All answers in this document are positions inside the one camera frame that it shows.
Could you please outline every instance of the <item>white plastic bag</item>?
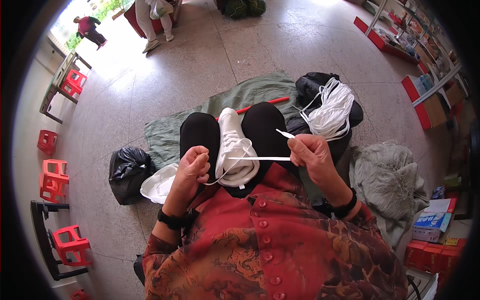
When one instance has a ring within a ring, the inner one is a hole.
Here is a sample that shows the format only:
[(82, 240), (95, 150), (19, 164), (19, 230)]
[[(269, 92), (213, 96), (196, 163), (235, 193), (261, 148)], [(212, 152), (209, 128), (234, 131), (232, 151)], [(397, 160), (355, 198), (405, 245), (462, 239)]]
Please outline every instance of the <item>white plastic bag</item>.
[(152, 20), (158, 20), (165, 14), (173, 12), (173, 5), (165, 0), (145, 0), (150, 5), (150, 18)]
[(140, 193), (153, 203), (165, 203), (178, 168), (175, 163), (161, 168), (142, 183)]

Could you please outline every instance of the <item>white sneaker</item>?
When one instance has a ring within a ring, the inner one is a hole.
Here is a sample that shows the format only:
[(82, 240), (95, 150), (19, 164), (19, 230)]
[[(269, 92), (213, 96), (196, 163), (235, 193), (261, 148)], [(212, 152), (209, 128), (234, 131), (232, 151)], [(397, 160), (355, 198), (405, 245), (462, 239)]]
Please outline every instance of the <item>white sneaker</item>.
[(171, 32), (165, 32), (165, 38), (167, 39), (167, 42), (173, 40), (175, 36)]
[(241, 129), (240, 117), (226, 108), (218, 118), (220, 125), (220, 150), (216, 161), (215, 177), (223, 186), (245, 188), (245, 184), (257, 175), (258, 160), (234, 160), (229, 157), (257, 157), (252, 142)]
[(152, 50), (158, 45), (160, 45), (160, 41), (157, 39), (154, 39), (153, 41), (147, 43), (145, 50), (142, 53), (147, 53), (148, 51)]

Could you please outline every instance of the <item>shoelace aglet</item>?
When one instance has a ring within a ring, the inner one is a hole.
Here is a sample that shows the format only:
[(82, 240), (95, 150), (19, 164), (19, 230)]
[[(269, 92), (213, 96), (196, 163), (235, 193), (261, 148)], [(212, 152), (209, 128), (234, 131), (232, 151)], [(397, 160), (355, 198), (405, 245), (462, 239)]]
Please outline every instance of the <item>shoelace aglet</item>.
[(282, 134), (283, 136), (285, 136), (286, 138), (289, 138), (289, 139), (293, 139), (295, 138), (295, 135), (291, 134), (291, 133), (288, 133), (288, 132), (284, 132), (284, 131), (281, 131), (279, 129), (275, 129), (276, 131), (278, 131), (280, 134)]

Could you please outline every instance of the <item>red stool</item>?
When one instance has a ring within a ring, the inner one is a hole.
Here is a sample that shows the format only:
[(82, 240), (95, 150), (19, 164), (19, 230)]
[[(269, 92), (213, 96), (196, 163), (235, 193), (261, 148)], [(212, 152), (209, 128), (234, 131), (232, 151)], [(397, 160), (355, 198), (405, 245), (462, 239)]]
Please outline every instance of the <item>red stool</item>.
[[(74, 74), (78, 75), (77, 79), (72, 78), (72, 75), (74, 75)], [(80, 84), (82, 83), (83, 78), (87, 79), (87, 76), (83, 75), (82, 73), (80, 73), (78, 71), (75, 71), (74, 69), (71, 69), (70, 72), (68, 72), (67, 77), (65, 78), (65, 80), (61, 84), (60, 88), (62, 90), (64, 90), (67, 94), (69, 94), (70, 96), (73, 96), (73, 94), (75, 94), (75, 93), (80, 95), (80, 93), (83, 90), (80, 87)]]
[(55, 142), (57, 141), (58, 134), (48, 130), (40, 130), (38, 136), (38, 143), (36, 147), (47, 154), (53, 154), (55, 152)]
[[(53, 172), (48, 170), (49, 165), (55, 165)], [(62, 186), (68, 184), (70, 177), (63, 171), (63, 165), (67, 168), (67, 162), (64, 160), (46, 159), (43, 161), (42, 172), (40, 173), (38, 185), (40, 188), (40, 197), (47, 201), (58, 203), (56, 196), (65, 196), (61, 192)]]
[[(87, 238), (80, 238), (75, 229), (78, 230), (78, 225), (64, 227), (53, 233), (53, 242), (60, 260), (62, 264), (73, 267), (91, 264), (91, 262), (85, 259), (85, 249), (90, 248), (90, 243)], [(62, 233), (68, 233), (68, 242), (62, 242), (60, 240), (59, 235)], [(67, 252), (72, 252), (77, 261), (68, 262)]]
[(47, 201), (58, 203), (58, 201), (55, 200), (55, 198), (57, 196), (65, 196), (65, 194), (61, 192), (61, 188), (63, 184), (50, 180), (50, 181), (47, 181), (46, 185), (44, 186), (42, 174), (40, 174), (39, 176), (38, 186), (40, 187), (40, 198), (45, 199)]
[(71, 300), (90, 300), (90, 296), (84, 289), (79, 289), (70, 296)]

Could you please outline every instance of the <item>black watch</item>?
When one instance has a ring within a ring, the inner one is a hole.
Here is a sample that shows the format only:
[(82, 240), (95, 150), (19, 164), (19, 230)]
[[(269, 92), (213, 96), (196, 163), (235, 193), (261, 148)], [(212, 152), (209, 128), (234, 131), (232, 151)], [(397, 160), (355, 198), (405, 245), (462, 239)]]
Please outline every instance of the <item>black watch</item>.
[(159, 222), (165, 223), (171, 230), (180, 230), (184, 226), (184, 217), (167, 216), (162, 209), (158, 211), (157, 219)]
[(335, 217), (337, 217), (338, 219), (342, 219), (348, 216), (349, 212), (355, 207), (355, 204), (357, 204), (357, 192), (353, 188), (350, 189), (352, 190), (352, 200), (350, 200), (347, 205), (333, 207), (330, 203), (328, 203), (328, 200), (326, 201), (327, 205), (330, 206), (330, 210), (332, 211), (332, 213), (335, 214)]

